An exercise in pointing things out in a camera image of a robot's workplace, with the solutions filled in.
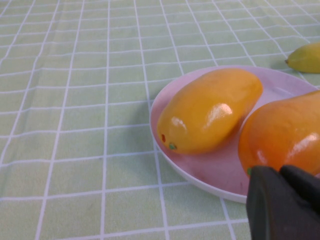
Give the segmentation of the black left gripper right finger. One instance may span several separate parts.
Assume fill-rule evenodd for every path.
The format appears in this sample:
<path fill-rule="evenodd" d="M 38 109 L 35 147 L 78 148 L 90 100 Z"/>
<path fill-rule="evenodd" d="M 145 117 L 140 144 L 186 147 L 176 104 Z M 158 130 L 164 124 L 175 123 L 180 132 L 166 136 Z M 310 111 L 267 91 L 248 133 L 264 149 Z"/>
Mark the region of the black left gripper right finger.
<path fill-rule="evenodd" d="M 293 165 L 282 166 L 279 173 L 295 194 L 304 200 L 313 212 L 319 215 L 320 179 Z"/>

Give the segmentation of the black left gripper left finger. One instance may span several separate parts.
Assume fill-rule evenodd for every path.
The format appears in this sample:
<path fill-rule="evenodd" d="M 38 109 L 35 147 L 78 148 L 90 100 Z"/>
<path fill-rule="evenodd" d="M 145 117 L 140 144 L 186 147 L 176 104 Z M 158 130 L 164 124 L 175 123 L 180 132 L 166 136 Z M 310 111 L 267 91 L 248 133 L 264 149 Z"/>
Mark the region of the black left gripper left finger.
<path fill-rule="evenodd" d="M 251 170 L 246 200 L 253 240 L 318 240 L 320 214 L 295 194 L 286 180 L 271 167 Z"/>

